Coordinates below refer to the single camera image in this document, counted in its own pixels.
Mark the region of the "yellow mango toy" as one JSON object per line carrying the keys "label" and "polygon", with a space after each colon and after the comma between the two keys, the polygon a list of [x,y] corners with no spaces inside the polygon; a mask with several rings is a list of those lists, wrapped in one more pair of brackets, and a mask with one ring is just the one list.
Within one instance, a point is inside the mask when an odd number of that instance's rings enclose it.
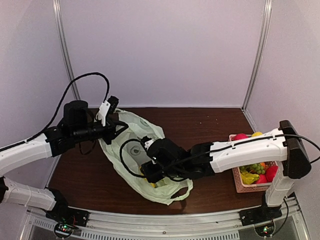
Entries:
{"label": "yellow mango toy", "polygon": [[[140,172],[142,173],[142,175],[144,175],[144,172],[143,172],[143,169],[140,167],[139,168]],[[163,186],[166,186],[167,184],[165,183],[165,180],[164,179],[161,179],[159,180],[158,182],[156,183],[151,183],[151,182],[148,182],[153,188],[159,188],[159,187],[163,187]]]}

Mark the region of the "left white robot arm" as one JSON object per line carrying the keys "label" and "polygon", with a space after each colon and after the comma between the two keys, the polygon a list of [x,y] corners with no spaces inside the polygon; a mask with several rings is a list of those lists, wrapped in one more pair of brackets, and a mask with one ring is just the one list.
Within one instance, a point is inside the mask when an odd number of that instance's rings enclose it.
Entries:
{"label": "left white robot arm", "polygon": [[59,191],[35,188],[5,177],[5,174],[37,160],[62,155],[82,142],[102,139],[108,145],[128,128],[119,120],[109,118],[119,103],[111,96],[88,121],[88,103],[74,100],[64,106],[63,118],[57,126],[43,130],[32,140],[23,140],[0,150],[0,201],[52,211],[61,222],[72,218],[72,211]]}

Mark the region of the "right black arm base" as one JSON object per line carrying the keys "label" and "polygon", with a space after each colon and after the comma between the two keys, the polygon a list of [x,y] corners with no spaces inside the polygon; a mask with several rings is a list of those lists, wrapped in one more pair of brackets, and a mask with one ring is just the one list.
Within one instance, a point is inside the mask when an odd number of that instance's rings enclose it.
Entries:
{"label": "right black arm base", "polygon": [[258,236],[271,238],[277,233],[274,220],[283,215],[281,207],[281,204],[278,206],[268,206],[266,194],[264,193],[260,206],[240,210],[238,214],[243,227],[254,225]]}

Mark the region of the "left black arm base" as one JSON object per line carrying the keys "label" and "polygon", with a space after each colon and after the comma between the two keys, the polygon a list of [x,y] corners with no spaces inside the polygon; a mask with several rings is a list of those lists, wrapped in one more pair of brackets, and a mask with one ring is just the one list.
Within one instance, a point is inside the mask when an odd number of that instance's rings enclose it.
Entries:
{"label": "left black arm base", "polygon": [[69,203],[63,194],[54,188],[48,188],[54,197],[55,205],[52,210],[44,210],[45,216],[56,222],[53,233],[59,239],[70,237],[74,230],[86,227],[89,212],[86,210],[69,207]]}

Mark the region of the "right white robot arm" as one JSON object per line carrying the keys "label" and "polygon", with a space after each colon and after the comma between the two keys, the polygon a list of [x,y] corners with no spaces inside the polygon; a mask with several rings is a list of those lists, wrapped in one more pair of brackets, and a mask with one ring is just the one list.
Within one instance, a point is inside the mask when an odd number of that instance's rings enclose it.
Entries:
{"label": "right white robot arm", "polygon": [[256,210],[259,220],[268,220],[293,187],[295,180],[305,177],[312,168],[303,144],[305,137],[297,134],[288,120],[260,136],[236,141],[216,141],[194,145],[189,150],[168,138],[143,137],[141,145],[150,161],[141,171],[148,182],[196,180],[226,170],[262,162],[278,165],[274,180],[265,193],[265,203]]}

